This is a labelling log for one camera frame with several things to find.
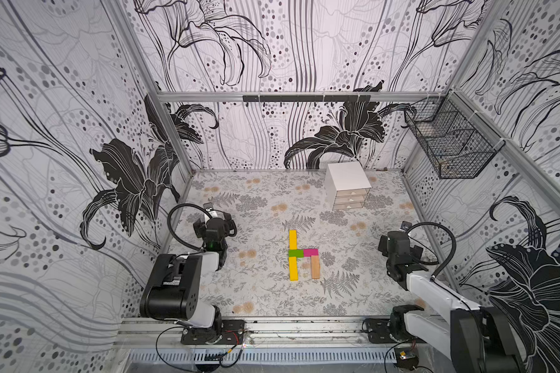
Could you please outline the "natural wood building block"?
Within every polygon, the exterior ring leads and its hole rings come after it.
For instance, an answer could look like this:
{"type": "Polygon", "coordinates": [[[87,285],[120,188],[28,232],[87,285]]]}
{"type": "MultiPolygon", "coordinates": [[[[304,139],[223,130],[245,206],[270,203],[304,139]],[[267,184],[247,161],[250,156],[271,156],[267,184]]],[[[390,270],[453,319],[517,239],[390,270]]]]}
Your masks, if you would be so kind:
{"type": "Polygon", "coordinates": [[[320,257],[319,256],[311,256],[310,257],[310,269],[311,269],[311,278],[314,280],[320,279],[320,257]]]}

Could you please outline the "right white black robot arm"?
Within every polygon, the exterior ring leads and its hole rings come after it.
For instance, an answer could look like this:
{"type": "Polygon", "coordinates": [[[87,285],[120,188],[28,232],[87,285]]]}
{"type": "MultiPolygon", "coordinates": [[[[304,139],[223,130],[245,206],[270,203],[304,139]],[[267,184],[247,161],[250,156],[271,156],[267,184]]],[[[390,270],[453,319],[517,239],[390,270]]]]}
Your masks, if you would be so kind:
{"type": "Polygon", "coordinates": [[[418,296],[434,315],[417,305],[394,307],[388,329],[395,340],[421,339],[448,357],[457,372],[524,372],[511,327],[495,307],[481,306],[447,287],[412,254],[406,232],[381,236],[387,275],[418,296]]]}

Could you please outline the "magenta building block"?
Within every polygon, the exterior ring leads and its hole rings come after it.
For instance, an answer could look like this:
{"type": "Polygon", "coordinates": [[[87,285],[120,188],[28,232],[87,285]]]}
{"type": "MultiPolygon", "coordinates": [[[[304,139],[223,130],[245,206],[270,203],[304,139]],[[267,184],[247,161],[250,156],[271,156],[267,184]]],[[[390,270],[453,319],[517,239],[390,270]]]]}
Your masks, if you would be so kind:
{"type": "Polygon", "coordinates": [[[312,256],[319,256],[318,249],[305,249],[303,250],[304,257],[312,257],[312,256]]]}

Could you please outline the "yellow building block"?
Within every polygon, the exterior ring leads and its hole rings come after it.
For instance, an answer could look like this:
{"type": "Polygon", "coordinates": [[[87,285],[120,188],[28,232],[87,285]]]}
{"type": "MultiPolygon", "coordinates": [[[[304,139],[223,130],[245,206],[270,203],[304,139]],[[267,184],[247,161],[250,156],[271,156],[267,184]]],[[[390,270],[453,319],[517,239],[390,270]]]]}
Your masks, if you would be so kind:
{"type": "Polygon", "coordinates": [[[289,231],[289,249],[296,250],[297,249],[297,231],[290,230],[289,231]]]}
{"type": "Polygon", "coordinates": [[[297,266],[297,257],[290,256],[289,257],[289,279],[290,281],[298,281],[298,266],[297,266]]]}

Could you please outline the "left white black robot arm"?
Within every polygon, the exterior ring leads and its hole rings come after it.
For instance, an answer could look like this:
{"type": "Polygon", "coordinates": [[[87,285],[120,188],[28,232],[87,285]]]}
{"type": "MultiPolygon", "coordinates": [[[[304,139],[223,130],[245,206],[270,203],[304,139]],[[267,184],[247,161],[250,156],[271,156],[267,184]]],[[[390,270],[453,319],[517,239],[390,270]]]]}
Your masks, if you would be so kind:
{"type": "Polygon", "coordinates": [[[202,275],[221,270],[226,262],[226,239],[237,234],[232,215],[216,210],[211,203],[200,207],[178,204],[166,220],[171,236],[191,250],[184,254],[160,254],[152,268],[140,300],[142,317],[158,321],[174,321],[199,332],[222,332],[222,316],[218,307],[199,300],[202,275]],[[203,216],[194,222],[196,236],[202,245],[191,245],[175,232],[172,217],[182,208],[194,208],[203,216]]]}

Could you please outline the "green building block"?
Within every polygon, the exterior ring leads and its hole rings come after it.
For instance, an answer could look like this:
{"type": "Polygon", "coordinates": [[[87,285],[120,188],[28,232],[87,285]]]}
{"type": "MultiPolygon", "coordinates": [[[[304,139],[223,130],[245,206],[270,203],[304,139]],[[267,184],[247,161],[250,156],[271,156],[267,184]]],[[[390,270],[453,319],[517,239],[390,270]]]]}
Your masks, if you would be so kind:
{"type": "Polygon", "coordinates": [[[304,251],[303,250],[289,250],[289,257],[297,257],[297,258],[304,257],[304,251]]]}

